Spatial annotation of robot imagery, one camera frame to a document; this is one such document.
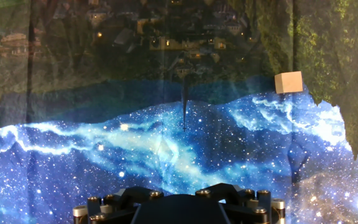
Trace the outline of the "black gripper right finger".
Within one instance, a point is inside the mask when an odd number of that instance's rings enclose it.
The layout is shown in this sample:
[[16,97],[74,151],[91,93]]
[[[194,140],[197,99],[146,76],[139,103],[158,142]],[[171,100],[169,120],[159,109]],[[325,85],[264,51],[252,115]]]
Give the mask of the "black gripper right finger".
[[197,197],[216,202],[230,223],[285,224],[285,201],[269,190],[243,189],[238,185],[216,184],[195,192]]

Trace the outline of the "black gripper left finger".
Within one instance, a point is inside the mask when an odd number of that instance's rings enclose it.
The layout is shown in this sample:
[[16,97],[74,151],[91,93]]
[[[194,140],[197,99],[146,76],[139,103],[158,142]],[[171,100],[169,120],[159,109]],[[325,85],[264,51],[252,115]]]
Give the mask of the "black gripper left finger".
[[73,208],[73,224],[131,223],[143,203],[161,197],[162,191],[139,186],[103,197],[93,195],[87,198],[85,205]]

